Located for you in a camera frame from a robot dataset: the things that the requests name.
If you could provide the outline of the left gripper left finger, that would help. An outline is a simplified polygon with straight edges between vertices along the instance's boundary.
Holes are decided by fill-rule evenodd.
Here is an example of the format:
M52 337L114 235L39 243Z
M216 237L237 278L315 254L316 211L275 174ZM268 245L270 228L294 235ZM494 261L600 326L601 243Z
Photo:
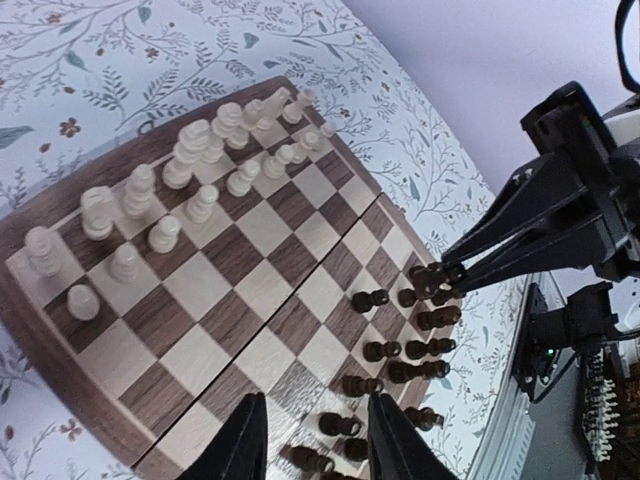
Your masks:
M266 478L268 417L263 393L246 394L213 440L178 480Z

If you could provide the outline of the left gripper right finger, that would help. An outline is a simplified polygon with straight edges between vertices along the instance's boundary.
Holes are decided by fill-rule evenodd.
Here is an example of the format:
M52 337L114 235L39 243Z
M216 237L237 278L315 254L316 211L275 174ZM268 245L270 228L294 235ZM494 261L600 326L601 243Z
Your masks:
M370 479L457 480L390 395L369 397L367 432Z

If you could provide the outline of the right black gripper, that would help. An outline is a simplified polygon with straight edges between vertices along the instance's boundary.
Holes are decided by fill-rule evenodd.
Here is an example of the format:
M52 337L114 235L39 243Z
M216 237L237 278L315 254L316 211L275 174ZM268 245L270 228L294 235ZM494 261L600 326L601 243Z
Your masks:
M468 293L521 275L592 267L630 272L630 148L572 81L521 120L539 155L519 168L443 267L483 258L452 282Z

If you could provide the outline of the dark chess piece corner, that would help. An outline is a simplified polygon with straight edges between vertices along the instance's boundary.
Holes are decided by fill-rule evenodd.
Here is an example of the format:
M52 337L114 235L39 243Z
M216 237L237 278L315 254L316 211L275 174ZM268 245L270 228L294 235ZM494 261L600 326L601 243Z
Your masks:
M411 340L405 345L405 353L409 359L419 360L426 355L437 357L449 353L456 347L456 341L450 338L434 338L427 343L419 340Z

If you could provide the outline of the wooden chess board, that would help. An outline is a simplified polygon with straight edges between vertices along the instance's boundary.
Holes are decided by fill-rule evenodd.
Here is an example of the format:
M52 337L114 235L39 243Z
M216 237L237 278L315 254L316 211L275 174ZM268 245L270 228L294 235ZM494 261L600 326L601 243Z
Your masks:
M416 315L438 308L398 303L409 269L430 260L416 233L372 176L312 107L298 124L281 115L268 131L248 131L241 150L211 129L218 108L242 111L280 87L281 77L214 101L101 155L1 222L1 316L16 347L56 398L135 478L174 479L191 466L249 393L263 393L269 416L271 479L368 475L367 462L344 455L347 438L367 435L370 395L348 397L345 375L383 381L402 410L424 408L427 389L445 380L393 383L388 365L420 365L408 341L451 338L452 326L421 330ZM190 182L163 183L179 131L210 124L209 145ZM150 209L140 219L121 209L131 172L155 173ZM107 186L114 227L88 239L80 198ZM39 276L25 235L51 230L61 270ZM74 319L69 289L90 286L100 311ZM388 291L389 303L358 313L357 292ZM399 356L371 363L366 342L397 341ZM331 437L322 413L355 417L355 436ZM332 458L330 473L291 463L295 446Z

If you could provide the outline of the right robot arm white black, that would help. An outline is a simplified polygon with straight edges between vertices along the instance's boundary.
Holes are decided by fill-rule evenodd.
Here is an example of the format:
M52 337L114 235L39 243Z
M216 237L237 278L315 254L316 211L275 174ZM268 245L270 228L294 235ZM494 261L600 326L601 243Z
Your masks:
M577 82L535 106L521 127L539 155L442 254L443 283L468 293L565 268L615 282L638 276L638 140L617 144Z

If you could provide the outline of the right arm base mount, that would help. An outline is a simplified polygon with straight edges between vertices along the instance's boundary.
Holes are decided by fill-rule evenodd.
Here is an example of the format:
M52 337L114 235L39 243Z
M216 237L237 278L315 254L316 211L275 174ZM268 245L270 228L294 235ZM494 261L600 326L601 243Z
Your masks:
M540 285L529 285L512 376L531 403L541 402L554 388L549 385L540 395L535 394L535 383L550 375L562 350L570 348L581 356L639 337L637 329L621 332L615 327L619 317L611 310L612 289L608 281L591 284L570 295L562 307L550 309Z

